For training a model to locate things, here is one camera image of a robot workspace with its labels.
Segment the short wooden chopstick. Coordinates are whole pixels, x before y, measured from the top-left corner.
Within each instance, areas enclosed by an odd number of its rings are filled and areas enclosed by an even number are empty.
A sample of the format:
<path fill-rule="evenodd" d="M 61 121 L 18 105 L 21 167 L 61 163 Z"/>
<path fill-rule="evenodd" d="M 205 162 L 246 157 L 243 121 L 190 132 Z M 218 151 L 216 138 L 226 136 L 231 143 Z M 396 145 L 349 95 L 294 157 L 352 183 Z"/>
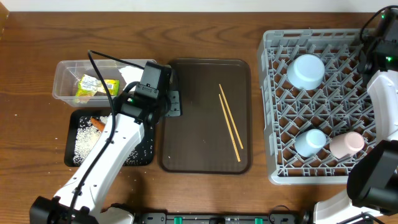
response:
<path fill-rule="evenodd" d="M 225 121 L 226 121 L 227 129 L 228 129 L 228 132 L 229 132 L 229 135 L 230 135 L 230 138 L 231 138 L 231 142 L 233 144 L 233 149 L 234 149 L 234 152 L 235 152 L 235 155 L 236 155 L 236 159 L 237 159 L 238 162 L 241 162 L 241 158 L 239 156 L 239 152 L 238 152 L 235 140 L 234 140 L 233 132 L 231 130 L 231 126 L 230 126 L 230 123 L 229 123 L 229 119 L 228 119 L 228 116 L 226 114 L 226 109 L 225 109 L 225 106 L 224 106 L 224 103 L 223 103 L 223 99 L 222 99 L 220 94 L 218 94 L 218 97 L 219 97 L 219 100 L 220 100 L 221 108 L 223 110 L 223 114 L 224 114 L 224 118 L 225 118 Z"/>

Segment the orange carrot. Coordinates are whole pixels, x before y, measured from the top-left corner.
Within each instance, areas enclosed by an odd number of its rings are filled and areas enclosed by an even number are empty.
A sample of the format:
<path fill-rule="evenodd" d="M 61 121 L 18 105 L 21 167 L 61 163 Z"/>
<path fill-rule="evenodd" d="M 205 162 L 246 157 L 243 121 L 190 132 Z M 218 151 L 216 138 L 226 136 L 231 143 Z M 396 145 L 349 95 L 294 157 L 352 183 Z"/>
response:
<path fill-rule="evenodd" d="M 100 120 L 98 120 L 98 119 L 95 119 L 95 118 L 90 118 L 90 121 L 91 121 L 92 125 L 93 125 L 98 131 L 100 131 L 100 132 L 103 132 L 103 131 L 104 131 L 105 124 L 104 124 L 102 121 L 100 121 Z"/>

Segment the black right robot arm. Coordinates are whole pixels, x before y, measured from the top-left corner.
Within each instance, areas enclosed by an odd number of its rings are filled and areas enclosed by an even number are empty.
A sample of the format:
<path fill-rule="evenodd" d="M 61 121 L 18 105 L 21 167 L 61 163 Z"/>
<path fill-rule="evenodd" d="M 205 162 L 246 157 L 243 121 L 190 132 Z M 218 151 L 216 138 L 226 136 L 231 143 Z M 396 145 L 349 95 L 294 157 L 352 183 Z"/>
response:
<path fill-rule="evenodd" d="M 315 204 L 302 223 L 380 223 L 397 214 L 397 6 L 375 15 L 375 31 L 363 44 L 358 72 L 373 104 L 376 145 L 351 170 L 346 190 Z"/>

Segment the long wooden chopstick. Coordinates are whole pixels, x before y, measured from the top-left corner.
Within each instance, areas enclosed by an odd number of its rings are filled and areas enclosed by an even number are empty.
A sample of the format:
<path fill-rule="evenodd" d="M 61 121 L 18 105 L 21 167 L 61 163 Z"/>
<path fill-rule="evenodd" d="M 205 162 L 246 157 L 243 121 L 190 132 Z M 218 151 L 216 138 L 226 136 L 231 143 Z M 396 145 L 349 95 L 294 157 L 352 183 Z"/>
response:
<path fill-rule="evenodd" d="M 226 95 L 225 95 L 225 93 L 224 93 L 224 91 L 223 91 L 223 87 L 221 86 L 220 83 L 219 83 L 218 85 L 219 85 L 219 88 L 220 88 L 220 91 L 221 91 L 221 95 L 222 95 L 222 97 L 223 97 L 223 99 L 224 99 L 224 102 L 225 102 L 226 109 L 227 109 L 227 112 L 228 112 L 228 114 L 229 114 L 230 120 L 231 120 L 231 122 L 232 122 L 233 129 L 234 129 L 235 135 L 236 135 L 236 137 L 237 137 L 239 146 L 240 146 L 241 149 L 244 149 L 244 146 L 243 146 L 243 144 L 242 144 L 242 140 L 241 140 L 241 138 L 240 138 L 238 129 L 237 129 L 237 127 L 236 127 L 236 123 L 234 122 L 234 118 L 233 118 L 232 112 L 231 112 L 231 110 L 230 110 L 230 107 L 229 107 L 229 104 L 228 104 Z"/>

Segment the light blue cup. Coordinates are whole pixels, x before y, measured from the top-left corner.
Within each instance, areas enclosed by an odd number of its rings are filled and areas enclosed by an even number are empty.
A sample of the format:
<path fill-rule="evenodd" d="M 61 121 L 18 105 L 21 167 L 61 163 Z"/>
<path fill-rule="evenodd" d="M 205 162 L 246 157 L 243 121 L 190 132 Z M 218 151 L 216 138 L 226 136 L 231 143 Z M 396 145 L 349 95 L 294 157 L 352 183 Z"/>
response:
<path fill-rule="evenodd" d="M 303 157 L 310 157 L 326 145 L 326 135 L 318 129 L 299 134 L 294 143 L 295 150 Z"/>

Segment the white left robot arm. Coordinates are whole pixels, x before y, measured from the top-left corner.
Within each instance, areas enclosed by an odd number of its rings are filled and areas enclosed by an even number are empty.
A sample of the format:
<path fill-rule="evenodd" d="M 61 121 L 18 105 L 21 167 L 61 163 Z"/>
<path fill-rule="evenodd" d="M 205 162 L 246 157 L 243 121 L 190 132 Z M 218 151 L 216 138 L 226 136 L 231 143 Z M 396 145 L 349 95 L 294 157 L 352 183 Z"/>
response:
<path fill-rule="evenodd" d="M 164 116 L 180 116 L 180 90 L 132 83 L 110 99 L 111 114 L 91 152 L 53 198 L 37 197 L 31 223 L 134 223 L 125 205 L 102 210 L 104 200 L 130 153 Z"/>

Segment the light blue bowl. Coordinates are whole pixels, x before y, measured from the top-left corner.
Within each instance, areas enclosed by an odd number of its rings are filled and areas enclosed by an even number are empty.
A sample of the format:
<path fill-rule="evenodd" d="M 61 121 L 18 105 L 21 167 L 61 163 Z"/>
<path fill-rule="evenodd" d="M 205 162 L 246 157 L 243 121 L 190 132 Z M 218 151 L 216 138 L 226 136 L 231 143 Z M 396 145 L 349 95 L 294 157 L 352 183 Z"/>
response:
<path fill-rule="evenodd" d="M 296 88 L 314 90 L 325 76 L 325 65 L 315 55 L 305 54 L 297 57 L 287 69 L 287 79 Z"/>

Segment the green snack wrapper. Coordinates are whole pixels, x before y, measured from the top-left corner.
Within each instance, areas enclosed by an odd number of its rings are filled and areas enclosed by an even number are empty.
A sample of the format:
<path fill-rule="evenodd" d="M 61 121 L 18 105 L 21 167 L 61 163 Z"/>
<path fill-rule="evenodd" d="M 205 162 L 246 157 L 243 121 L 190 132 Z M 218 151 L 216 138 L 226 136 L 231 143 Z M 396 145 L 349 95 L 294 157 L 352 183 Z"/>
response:
<path fill-rule="evenodd" d="M 119 91 L 119 80 L 104 80 L 106 87 L 111 96 L 116 96 Z M 95 77 L 84 74 L 78 82 L 78 89 L 75 94 L 75 103 L 87 103 L 92 96 L 97 93 L 106 94 L 105 88 L 101 81 Z"/>

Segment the white napkin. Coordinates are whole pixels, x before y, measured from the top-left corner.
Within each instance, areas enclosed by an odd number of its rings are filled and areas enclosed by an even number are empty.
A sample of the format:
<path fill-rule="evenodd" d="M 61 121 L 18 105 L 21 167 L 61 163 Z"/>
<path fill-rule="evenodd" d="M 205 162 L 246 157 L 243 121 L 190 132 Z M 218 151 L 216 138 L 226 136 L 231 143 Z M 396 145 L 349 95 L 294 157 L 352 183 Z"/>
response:
<path fill-rule="evenodd" d="M 140 82 L 143 75 L 142 69 L 133 66 L 123 67 L 119 69 L 119 72 L 127 85 L 132 82 Z"/>

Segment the pink cup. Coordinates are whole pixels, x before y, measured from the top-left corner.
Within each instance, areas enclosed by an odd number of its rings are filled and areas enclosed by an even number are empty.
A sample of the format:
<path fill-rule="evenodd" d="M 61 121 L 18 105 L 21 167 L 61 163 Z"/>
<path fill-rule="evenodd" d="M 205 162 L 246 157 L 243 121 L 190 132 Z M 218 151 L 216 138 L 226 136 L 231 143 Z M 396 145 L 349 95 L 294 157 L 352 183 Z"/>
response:
<path fill-rule="evenodd" d="M 335 136 L 330 142 L 330 151 L 337 159 L 352 156 L 362 150 L 363 147 L 363 136 L 354 131 Z"/>

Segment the white rice pile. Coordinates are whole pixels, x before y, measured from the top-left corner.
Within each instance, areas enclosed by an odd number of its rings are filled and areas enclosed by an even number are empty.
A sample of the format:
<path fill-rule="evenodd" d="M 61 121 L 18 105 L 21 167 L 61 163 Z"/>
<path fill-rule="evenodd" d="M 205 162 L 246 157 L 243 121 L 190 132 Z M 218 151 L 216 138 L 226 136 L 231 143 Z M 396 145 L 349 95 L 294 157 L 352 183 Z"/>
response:
<path fill-rule="evenodd" d="M 82 116 L 78 122 L 77 134 L 72 140 L 72 158 L 73 166 L 80 166 L 87 155 L 101 136 L 98 130 L 91 122 L 96 119 L 103 124 L 107 123 L 107 116 Z M 141 143 L 132 150 L 126 159 L 125 166 L 146 166 L 153 160 L 154 155 L 154 136 L 153 127 L 145 127 L 145 135 Z"/>

